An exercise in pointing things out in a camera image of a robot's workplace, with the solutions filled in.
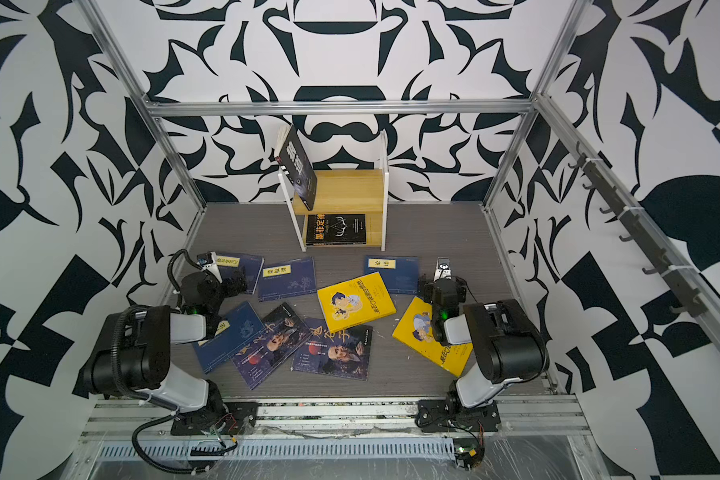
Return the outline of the blue book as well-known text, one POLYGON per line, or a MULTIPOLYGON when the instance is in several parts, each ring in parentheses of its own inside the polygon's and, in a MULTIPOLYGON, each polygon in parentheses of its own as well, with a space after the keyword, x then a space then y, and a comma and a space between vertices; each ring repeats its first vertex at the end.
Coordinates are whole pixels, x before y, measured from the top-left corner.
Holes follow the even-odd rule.
POLYGON ((219 322, 216 333, 209 340, 193 345, 204 374, 230 360, 264 331, 264 325, 250 302, 230 310, 219 322))
POLYGON ((255 293, 264 266, 262 256, 216 252, 215 264, 222 280, 232 279, 236 273, 241 273, 246 279, 246 293, 249 295, 255 293))
POLYGON ((258 282, 260 302, 299 297, 316 292, 315 264, 311 256, 265 265, 258 282))
POLYGON ((365 275, 380 274, 390 294, 415 295, 418 292, 417 257, 366 255, 363 266, 365 275))

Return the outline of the yellow cartoon book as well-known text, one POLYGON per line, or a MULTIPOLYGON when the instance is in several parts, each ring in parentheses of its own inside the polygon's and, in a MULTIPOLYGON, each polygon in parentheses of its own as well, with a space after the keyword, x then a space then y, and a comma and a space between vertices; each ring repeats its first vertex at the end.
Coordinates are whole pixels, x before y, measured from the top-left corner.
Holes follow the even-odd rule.
POLYGON ((472 354, 471 344, 443 346, 434 338, 432 306, 414 297, 392 336, 447 372, 462 375, 472 354))
POLYGON ((396 313, 395 304, 378 272, 321 288, 317 296, 331 333, 396 313))

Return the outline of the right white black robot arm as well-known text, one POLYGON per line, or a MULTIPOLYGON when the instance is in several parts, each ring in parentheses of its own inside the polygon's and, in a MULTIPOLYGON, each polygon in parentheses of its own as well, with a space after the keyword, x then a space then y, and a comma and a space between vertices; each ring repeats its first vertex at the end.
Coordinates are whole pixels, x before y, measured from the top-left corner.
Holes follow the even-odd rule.
POLYGON ((538 378, 550 363, 538 328, 517 300, 469 303, 470 293, 461 277, 418 279, 418 296, 432 307, 433 339, 444 347, 470 344, 476 358, 448 392, 451 416, 486 408, 510 386, 538 378))

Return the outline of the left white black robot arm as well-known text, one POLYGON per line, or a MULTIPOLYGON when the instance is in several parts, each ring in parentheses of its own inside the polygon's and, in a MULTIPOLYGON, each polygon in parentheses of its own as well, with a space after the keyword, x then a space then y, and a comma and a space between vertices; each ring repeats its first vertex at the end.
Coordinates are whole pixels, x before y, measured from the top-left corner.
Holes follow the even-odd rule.
POLYGON ((171 360, 174 345, 211 340, 222 320, 225 299, 247 289, 245 270, 222 272, 217 260, 190 261, 193 273, 178 280, 174 264, 190 260, 185 249, 169 261, 167 276, 176 296, 175 305, 134 304, 108 315, 95 346, 81 369, 87 392, 130 398, 166 410, 166 415, 136 427, 130 441, 135 454, 150 467, 172 475, 198 477, 208 473, 218 458, 237 449, 236 439, 221 439, 220 428, 229 416, 218 386, 197 378, 171 360), (152 457, 141 445, 144 431, 165 424, 178 425, 191 434, 212 436, 219 447, 213 451, 193 448, 186 466, 169 465, 152 457))

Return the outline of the dark portrait book left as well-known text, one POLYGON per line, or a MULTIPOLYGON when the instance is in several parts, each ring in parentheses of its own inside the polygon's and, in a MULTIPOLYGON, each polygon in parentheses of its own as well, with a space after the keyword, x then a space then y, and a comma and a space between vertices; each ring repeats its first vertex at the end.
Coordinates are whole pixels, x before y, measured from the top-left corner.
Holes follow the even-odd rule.
POLYGON ((287 302, 267 314, 262 323, 263 332, 232 357, 232 363, 251 390, 261 385, 311 337, 310 328, 287 302))

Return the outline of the dark portrait book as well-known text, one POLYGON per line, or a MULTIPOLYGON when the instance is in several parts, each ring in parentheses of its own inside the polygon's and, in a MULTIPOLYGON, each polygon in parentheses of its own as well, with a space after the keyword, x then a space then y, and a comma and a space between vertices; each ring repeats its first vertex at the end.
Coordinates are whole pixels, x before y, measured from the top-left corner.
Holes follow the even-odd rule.
POLYGON ((323 319, 307 318, 311 336, 293 355, 291 370, 365 381, 374 330, 358 325, 331 333, 323 319))
POLYGON ((262 323, 263 332, 232 357, 232 363, 251 390, 261 385, 311 337, 310 328, 287 302, 267 314, 262 323))

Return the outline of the dark portrait book right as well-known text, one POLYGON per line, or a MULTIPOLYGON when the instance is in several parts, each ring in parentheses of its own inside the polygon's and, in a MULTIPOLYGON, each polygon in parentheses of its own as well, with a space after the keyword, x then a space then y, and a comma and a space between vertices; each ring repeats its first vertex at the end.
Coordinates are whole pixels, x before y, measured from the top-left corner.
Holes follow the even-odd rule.
POLYGON ((311 336, 293 355, 291 370, 365 381, 374 330, 358 325, 331 333, 323 319, 307 318, 311 336))

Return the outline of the black book yellow title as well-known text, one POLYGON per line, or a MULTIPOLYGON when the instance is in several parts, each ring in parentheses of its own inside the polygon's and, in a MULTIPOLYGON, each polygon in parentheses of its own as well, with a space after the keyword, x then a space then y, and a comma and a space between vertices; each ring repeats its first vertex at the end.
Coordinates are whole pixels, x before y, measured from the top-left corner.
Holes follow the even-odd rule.
POLYGON ((306 246, 364 245, 367 241, 364 214, 314 214, 307 217, 306 246))

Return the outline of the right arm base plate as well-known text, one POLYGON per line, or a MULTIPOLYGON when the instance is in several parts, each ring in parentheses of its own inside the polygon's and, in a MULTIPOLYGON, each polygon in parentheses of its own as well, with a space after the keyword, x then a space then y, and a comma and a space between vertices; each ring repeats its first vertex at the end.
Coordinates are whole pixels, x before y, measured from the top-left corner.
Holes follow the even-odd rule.
POLYGON ((425 433, 466 431, 479 434, 497 432, 501 418, 496 404, 459 410, 446 400, 419 400, 414 423, 425 433))

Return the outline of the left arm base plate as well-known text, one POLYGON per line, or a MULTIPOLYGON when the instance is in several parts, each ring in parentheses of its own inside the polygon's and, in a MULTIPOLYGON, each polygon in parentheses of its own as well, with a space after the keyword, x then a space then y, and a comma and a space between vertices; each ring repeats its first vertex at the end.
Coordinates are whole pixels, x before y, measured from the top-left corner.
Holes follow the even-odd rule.
POLYGON ((210 434, 215 428, 223 435, 236 435, 254 427, 260 404, 255 401, 225 402, 224 407, 208 406, 180 415, 170 430, 174 436, 210 434))

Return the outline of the wooden white frame bookshelf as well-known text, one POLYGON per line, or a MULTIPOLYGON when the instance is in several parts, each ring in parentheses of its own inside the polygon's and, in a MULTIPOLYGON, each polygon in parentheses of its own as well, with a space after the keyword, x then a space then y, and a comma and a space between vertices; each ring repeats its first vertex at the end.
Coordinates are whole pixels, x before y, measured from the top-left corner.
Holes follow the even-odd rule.
POLYGON ((318 170, 316 204, 308 211, 293 185, 286 178, 286 169, 277 171, 281 192, 285 198, 297 242, 306 252, 307 215, 310 214, 364 214, 366 216, 367 247, 386 250, 388 196, 390 171, 388 164, 388 135, 382 130, 378 139, 372 142, 379 150, 379 159, 373 170, 318 170))

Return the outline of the wall coat hook rail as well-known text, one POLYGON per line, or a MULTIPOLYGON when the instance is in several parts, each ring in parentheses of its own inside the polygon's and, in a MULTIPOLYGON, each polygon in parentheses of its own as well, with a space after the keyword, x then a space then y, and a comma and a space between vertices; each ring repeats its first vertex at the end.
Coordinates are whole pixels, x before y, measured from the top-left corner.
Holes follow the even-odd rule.
POLYGON ((577 159, 569 167, 581 170, 589 180, 589 184, 583 186, 585 190, 596 191, 602 197, 606 207, 601 207, 600 212, 612 216, 624 227, 627 234, 620 235, 619 240, 634 242, 646 257, 650 266, 642 268, 643 274, 660 276, 674 294, 677 305, 672 305, 670 311, 677 315, 687 313, 694 318, 707 313, 709 308, 698 283, 691 279, 693 267, 669 251, 668 242, 663 240, 646 210, 629 201, 631 195, 610 173, 603 159, 589 156, 580 141, 576 142, 575 150, 577 159))

